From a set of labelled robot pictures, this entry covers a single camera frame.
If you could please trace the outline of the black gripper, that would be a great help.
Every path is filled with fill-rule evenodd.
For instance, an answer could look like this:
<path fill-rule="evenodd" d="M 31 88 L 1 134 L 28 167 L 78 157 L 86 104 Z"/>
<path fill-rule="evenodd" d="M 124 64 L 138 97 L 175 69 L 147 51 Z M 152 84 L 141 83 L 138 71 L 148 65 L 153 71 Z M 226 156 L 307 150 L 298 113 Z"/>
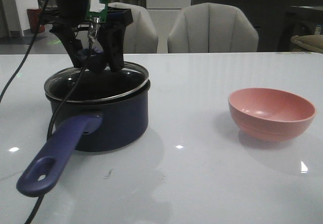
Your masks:
<path fill-rule="evenodd" d="M 80 39 L 72 28 L 88 24 L 90 29 L 99 29 L 97 40 L 101 45 L 106 63 L 112 72 L 124 67 L 123 43 L 126 27 L 133 22 L 130 9 L 114 9 L 108 4 L 105 23 L 97 24 L 85 20 L 88 0 L 55 0 L 57 8 L 53 11 L 43 9 L 40 24 L 53 24 L 50 32 L 62 43 L 73 67 L 81 68 L 83 63 L 76 57 L 83 49 Z"/>

